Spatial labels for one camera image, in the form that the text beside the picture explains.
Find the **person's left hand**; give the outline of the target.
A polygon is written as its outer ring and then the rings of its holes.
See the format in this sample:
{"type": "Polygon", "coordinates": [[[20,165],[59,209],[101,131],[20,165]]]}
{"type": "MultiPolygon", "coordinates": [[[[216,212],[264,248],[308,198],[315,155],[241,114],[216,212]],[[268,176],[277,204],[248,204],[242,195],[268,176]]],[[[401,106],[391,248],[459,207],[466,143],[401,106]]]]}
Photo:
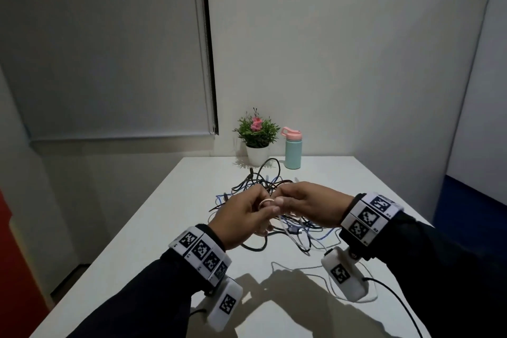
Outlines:
{"type": "Polygon", "coordinates": [[[272,226],[269,221],[256,221],[259,203],[270,198],[267,190],[260,184],[233,195],[215,214],[208,224],[217,235],[225,250],[232,250],[253,234],[264,236],[272,226]]]}

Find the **blue panel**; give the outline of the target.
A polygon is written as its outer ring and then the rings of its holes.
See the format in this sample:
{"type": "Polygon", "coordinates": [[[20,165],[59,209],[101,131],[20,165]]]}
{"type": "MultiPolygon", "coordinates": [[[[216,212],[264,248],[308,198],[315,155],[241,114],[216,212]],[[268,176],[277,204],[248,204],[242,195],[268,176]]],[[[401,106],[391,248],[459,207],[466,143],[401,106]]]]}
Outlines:
{"type": "Polygon", "coordinates": [[[507,205],[448,175],[433,225],[466,249],[507,263],[507,205]]]}

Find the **person's right hand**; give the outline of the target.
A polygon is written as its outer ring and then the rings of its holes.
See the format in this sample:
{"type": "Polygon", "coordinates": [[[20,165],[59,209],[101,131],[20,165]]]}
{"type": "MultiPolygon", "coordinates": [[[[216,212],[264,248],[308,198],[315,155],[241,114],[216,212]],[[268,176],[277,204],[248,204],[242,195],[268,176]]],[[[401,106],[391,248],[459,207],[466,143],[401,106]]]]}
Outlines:
{"type": "Polygon", "coordinates": [[[346,210],[354,200],[354,196],[306,181],[280,185],[271,199],[279,196],[303,200],[303,209],[281,209],[282,213],[297,214],[326,228],[340,227],[346,210]]]}

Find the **person's left forearm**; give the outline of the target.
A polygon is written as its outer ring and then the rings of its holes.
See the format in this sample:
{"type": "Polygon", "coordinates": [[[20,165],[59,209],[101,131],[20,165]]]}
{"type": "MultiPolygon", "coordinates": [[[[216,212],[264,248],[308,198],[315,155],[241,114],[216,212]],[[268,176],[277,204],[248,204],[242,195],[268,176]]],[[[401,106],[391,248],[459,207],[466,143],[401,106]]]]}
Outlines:
{"type": "Polygon", "coordinates": [[[191,298],[211,283],[172,249],[87,316],[67,338],[185,338],[191,298]]]}

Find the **grey roller blind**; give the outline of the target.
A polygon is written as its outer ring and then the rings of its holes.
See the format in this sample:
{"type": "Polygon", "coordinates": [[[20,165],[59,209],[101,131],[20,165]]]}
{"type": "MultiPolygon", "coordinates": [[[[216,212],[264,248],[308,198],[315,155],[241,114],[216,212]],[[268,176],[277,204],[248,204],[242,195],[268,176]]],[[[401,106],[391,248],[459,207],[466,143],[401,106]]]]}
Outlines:
{"type": "Polygon", "coordinates": [[[204,0],[0,0],[0,65],[32,142],[215,133],[204,0]]]}

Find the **potted plant with pink flower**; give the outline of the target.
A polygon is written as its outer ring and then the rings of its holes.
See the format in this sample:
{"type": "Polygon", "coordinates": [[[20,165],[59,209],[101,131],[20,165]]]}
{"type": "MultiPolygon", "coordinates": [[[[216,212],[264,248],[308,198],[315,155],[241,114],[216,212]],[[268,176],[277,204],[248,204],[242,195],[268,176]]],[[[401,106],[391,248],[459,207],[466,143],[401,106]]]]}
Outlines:
{"type": "Polygon", "coordinates": [[[260,167],[269,158],[269,147],[277,141],[280,131],[281,127],[270,117],[260,115],[257,108],[238,119],[233,129],[245,145],[249,164],[253,167],[260,167]]]}

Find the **person's right forearm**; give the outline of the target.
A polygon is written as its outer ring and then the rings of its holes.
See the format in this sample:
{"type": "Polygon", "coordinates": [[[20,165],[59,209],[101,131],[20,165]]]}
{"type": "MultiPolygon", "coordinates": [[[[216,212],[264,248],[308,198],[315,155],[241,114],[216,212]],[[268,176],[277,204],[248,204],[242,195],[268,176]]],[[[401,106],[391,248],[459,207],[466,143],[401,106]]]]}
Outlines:
{"type": "Polygon", "coordinates": [[[467,250],[399,212],[368,247],[395,276],[432,338],[507,338],[507,263],[467,250]]]}

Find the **red cabinet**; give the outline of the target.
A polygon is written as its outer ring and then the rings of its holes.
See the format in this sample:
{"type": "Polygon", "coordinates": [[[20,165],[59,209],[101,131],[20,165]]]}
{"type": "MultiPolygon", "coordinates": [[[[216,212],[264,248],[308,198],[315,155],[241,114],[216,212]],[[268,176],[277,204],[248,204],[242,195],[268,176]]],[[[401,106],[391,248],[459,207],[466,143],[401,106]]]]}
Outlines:
{"type": "Polygon", "coordinates": [[[49,308],[10,228],[0,191],[0,338],[29,338],[49,308]]]}

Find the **white marker wristband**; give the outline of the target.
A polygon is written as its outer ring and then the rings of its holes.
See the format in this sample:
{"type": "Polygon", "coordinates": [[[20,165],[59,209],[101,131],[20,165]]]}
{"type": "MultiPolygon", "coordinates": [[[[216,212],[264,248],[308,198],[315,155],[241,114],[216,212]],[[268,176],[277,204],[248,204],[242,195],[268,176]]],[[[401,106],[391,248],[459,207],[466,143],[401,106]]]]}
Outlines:
{"type": "Polygon", "coordinates": [[[196,226],[186,229],[168,247],[186,260],[211,289],[219,286],[232,262],[219,244],[196,226]]]}
{"type": "Polygon", "coordinates": [[[403,211],[402,205],[382,194],[366,193],[346,211],[340,237],[351,248],[368,247],[395,215],[403,211]]]}

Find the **mint bottle with pink lid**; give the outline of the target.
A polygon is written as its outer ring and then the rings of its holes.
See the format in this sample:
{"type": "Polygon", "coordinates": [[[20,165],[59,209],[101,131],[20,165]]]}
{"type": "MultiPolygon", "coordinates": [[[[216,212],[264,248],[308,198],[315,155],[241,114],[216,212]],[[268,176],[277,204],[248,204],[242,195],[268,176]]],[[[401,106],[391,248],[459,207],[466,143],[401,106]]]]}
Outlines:
{"type": "Polygon", "coordinates": [[[281,135],[285,138],[285,167],[288,169],[301,168],[303,138],[301,131],[283,127],[281,135]]]}

